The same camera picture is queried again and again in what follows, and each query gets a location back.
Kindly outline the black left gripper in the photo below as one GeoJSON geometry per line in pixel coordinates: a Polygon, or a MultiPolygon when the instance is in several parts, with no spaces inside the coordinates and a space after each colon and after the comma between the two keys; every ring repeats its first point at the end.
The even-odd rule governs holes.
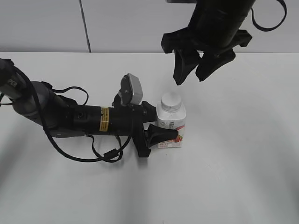
{"type": "Polygon", "coordinates": [[[109,152],[110,157],[120,157],[124,148],[132,140],[139,157],[149,157],[150,147],[169,140],[176,139],[178,131],[165,129],[150,124],[145,130],[143,124],[155,122],[157,109],[150,103],[143,101],[140,105],[120,107],[102,107],[101,132],[114,135],[117,140],[126,136],[125,143],[119,143],[120,147],[109,152]]]}

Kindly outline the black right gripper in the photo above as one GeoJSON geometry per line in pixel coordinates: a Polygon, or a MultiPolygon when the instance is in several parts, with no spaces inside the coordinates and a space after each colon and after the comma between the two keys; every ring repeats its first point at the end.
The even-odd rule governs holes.
{"type": "Polygon", "coordinates": [[[252,39],[240,29],[252,6],[251,0],[197,0],[188,26],[163,35],[164,53],[174,50],[173,78],[177,85],[196,67],[196,76],[202,82],[235,59],[232,48],[246,47],[252,39]],[[204,52],[200,58],[197,50],[221,54],[204,52]]]}

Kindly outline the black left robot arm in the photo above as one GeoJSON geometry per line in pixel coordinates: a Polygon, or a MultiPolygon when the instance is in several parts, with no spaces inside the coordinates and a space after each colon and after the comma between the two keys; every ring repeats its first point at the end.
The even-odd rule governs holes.
{"type": "Polygon", "coordinates": [[[156,107],[142,100],[141,83],[132,74],[123,76],[111,107],[80,105],[65,97],[63,89],[30,81],[12,60],[1,59],[0,92],[16,113],[42,126],[54,147],[55,138],[125,136],[134,143],[138,156],[147,158],[153,145],[178,137],[177,130],[154,125],[156,107]]]}

